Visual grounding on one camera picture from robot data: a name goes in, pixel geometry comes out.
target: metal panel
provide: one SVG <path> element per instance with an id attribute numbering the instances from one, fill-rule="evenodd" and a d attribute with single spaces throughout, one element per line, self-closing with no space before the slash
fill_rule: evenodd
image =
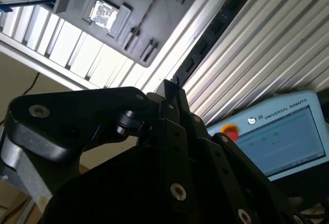
<path id="1" fill-rule="evenodd" d="M 146 93 L 171 79 L 224 2 L 196 0 L 148 68 L 40 7 L 27 47 L 12 38 L 26 24 L 19 11 L 1 17 L 0 50 L 71 89 Z M 184 86 L 191 111 L 209 124 L 277 91 L 328 88 L 328 21 L 329 0 L 249 0 Z"/>
<path id="2" fill-rule="evenodd" d="M 186 84 L 191 110 L 206 123 L 218 120 L 279 89 L 328 87 L 320 68 L 329 45 L 328 0 L 251 0 L 222 42 Z M 314 71 L 309 64 L 322 62 Z M 312 78 L 295 77 L 304 67 Z"/>

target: red emergency stop button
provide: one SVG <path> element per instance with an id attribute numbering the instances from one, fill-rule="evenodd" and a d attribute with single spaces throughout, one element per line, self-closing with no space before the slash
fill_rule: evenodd
<path id="1" fill-rule="evenodd" d="M 239 139 L 239 129 L 235 125 L 225 125 L 222 127 L 221 132 L 232 139 L 233 142 Z"/>

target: screw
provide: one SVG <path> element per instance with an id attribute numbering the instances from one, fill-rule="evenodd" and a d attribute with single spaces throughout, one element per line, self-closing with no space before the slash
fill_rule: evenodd
<path id="1" fill-rule="evenodd" d="M 31 106 L 29 112 L 33 117 L 37 118 L 47 118 L 50 115 L 49 109 L 42 105 Z"/>
<path id="2" fill-rule="evenodd" d="M 301 220 L 297 215 L 294 215 L 294 219 L 296 220 L 296 222 L 297 222 L 298 224 L 304 224 L 304 223 L 302 222 L 302 220 Z"/>
<path id="3" fill-rule="evenodd" d="M 178 201 L 184 201 L 186 199 L 186 191 L 180 184 L 172 184 L 170 186 L 170 192 Z"/>
<path id="4" fill-rule="evenodd" d="M 200 119 L 198 116 L 194 116 L 193 119 L 194 119 L 196 122 L 201 122 L 201 119 Z"/>
<path id="5" fill-rule="evenodd" d="M 228 142 L 228 139 L 225 137 L 225 136 L 221 136 L 222 140 L 224 143 L 227 143 Z"/>
<path id="6" fill-rule="evenodd" d="M 248 213 L 243 210 L 243 209 L 238 209 L 237 210 L 237 215 L 239 216 L 240 220 L 242 221 L 243 224 L 251 224 L 251 218 L 248 215 Z"/>
<path id="7" fill-rule="evenodd" d="M 136 97 L 139 99 L 139 100 L 144 100 L 144 97 L 140 94 L 137 94 Z"/>

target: touchscreen display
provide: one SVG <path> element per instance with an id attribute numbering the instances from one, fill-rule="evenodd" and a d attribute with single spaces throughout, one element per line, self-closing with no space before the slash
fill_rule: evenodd
<path id="1" fill-rule="evenodd" d="M 325 156 L 308 106 L 241 135 L 236 144 L 266 176 Z"/>

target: aluminum profile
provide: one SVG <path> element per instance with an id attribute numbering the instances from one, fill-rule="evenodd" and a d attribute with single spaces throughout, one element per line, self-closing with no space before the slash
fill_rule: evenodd
<path id="1" fill-rule="evenodd" d="M 148 68 L 42 7 L 0 16 L 0 50 L 74 90 L 151 92 L 172 78 L 224 2 L 196 0 Z M 328 88 L 328 19 L 329 0 L 249 0 L 185 84 L 191 111 L 210 124 L 278 91 Z"/>

